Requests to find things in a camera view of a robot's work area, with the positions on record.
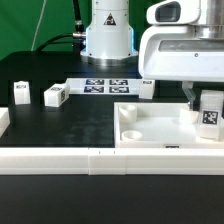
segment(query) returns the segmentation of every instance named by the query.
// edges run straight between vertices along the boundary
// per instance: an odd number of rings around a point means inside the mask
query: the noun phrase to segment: small white cube
[[[139,88],[139,98],[152,99],[155,91],[155,80],[142,80]]]
[[[0,137],[10,124],[8,108],[0,108]]]
[[[199,137],[219,139],[223,101],[224,93],[222,91],[202,91],[198,123]]]
[[[14,82],[15,104],[30,104],[29,82]]]
[[[68,84],[54,84],[44,92],[44,103],[48,107],[60,107],[69,98]]]

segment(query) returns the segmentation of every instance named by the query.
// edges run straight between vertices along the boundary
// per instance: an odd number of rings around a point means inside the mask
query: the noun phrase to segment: black cable
[[[75,13],[75,29],[77,32],[84,32],[84,26],[81,19],[81,13],[79,8],[79,1],[73,0],[73,7]]]
[[[41,52],[45,47],[47,47],[48,45],[57,45],[57,44],[79,44],[81,42],[81,40],[78,41],[60,41],[60,42],[46,42],[44,44],[42,44],[41,46],[39,46],[36,51],[37,52]]]
[[[50,43],[50,42],[53,42],[55,40],[59,40],[59,39],[66,38],[66,37],[73,37],[73,34],[72,33],[61,34],[61,35],[58,35],[56,37],[53,37],[53,38],[49,39],[46,43]]]

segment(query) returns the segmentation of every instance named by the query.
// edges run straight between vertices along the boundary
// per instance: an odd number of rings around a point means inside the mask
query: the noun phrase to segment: white tray
[[[137,120],[133,123],[119,121],[119,105],[137,106]],[[182,103],[115,103],[116,148],[185,148],[224,149],[224,122],[222,120],[219,141],[197,137],[197,124],[179,122]],[[127,130],[143,134],[141,141],[123,141],[121,134]]]

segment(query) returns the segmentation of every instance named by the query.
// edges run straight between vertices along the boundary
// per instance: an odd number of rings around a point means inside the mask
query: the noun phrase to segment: cable
[[[33,44],[32,44],[32,47],[31,47],[31,51],[34,51],[37,35],[38,35],[39,29],[40,29],[40,25],[41,25],[41,22],[42,22],[42,19],[43,19],[43,15],[44,15],[44,11],[45,11],[45,8],[46,8],[46,4],[47,4],[47,0],[44,0],[43,6],[42,6],[42,9],[41,9],[41,13],[40,13],[40,18],[39,18],[39,21],[38,21],[38,24],[37,24],[37,27],[36,27],[36,31],[35,31],[35,35],[34,35],[34,39],[33,39]]]
[[[81,19],[81,13],[79,8],[79,0],[73,0],[73,7],[75,13],[75,29],[77,32],[83,32],[84,26]]]
[[[60,42],[46,42],[44,44],[42,44],[41,46],[39,46],[36,51],[37,52],[41,52],[45,47],[47,47],[48,45],[57,45],[57,44],[79,44],[80,41],[60,41]]]
[[[58,35],[56,37],[49,39],[48,41],[46,41],[46,43],[50,43],[50,42],[53,42],[55,40],[59,40],[59,39],[65,38],[65,37],[73,37],[73,34],[72,33],[61,34],[61,35]]]

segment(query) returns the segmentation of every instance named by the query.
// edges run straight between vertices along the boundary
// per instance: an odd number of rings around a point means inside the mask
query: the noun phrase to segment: green backdrop
[[[44,0],[0,0],[0,59],[15,51],[31,50],[43,2]],[[91,2],[91,0],[79,0],[85,27],[91,22]],[[157,2],[161,0],[130,0],[130,25],[135,30],[137,49],[144,30],[149,27],[146,10]],[[35,46],[38,47],[54,36],[73,31],[72,0],[47,0]],[[71,49],[71,46],[47,48],[47,50]]]

